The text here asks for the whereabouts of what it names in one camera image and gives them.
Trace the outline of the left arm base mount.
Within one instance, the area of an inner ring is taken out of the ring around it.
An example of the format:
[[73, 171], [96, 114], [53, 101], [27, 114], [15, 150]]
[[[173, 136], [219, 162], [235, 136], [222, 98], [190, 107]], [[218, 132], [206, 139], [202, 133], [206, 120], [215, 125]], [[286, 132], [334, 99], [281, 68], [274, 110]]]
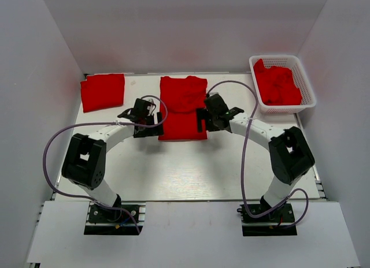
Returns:
[[[139, 231], [142, 230], [145, 221], [145, 204], [122, 204], [133, 216]], [[124, 212], [115, 213], [108, 217], [107, 209], [98, 207], [96, 204], [90, 204], [87, 212], [84, 235], [86, 236], [138, 236], [139, 232], [130, 218]]]

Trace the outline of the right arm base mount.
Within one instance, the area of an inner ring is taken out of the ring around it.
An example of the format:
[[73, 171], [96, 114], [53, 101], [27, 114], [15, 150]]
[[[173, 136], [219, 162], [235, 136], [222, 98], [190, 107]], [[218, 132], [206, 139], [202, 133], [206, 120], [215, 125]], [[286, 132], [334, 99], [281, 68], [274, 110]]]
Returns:
[[252, 218], [245, 210], [243, 204], [236, 210], [242, 221], [242, 234], [244, 237], [272, 237], [272, 236], [296, 236], [296, 226], [287, 228], [295, 222], [293, 208], [286, 203], [272, 214], [261, 218]]

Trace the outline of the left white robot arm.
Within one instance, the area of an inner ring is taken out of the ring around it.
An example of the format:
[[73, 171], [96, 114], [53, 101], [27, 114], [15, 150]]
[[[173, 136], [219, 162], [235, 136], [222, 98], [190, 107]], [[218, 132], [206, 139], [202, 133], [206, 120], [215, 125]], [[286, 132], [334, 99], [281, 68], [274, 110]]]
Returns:
[[122, 207], [120, 196], [105, 181], [106, 155], [126, 139], [163, 135], [168, 110], [165, 107], [164, 113], [154, 114], [155, 109], [152, 96], [138, 98], [116, 121], [99, 122], [101, 129], [88, 135], [76, 133], [70, 140], [61, 175], [80, 187], [89, 200], [100, 204], [109, 221], [121, 217]]

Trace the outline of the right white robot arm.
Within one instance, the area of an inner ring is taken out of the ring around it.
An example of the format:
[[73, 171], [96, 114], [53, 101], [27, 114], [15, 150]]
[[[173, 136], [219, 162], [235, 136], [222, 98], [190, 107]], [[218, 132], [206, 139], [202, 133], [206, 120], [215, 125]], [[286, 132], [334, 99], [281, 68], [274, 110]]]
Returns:
[[315, 164], [313, 154], [302, 131], [296, 126], [281, 129], [245, 113], [228, 108], [219, 94], [208, 96], [205, 107], [196, 109], [197, 130], [227, 131], [245, 137], [269, 152], [273, 171], [272, 182], [260, 199], [261, 214], [274, 221], [282, 214], [282, 200], [291, 196], [302, 176]]

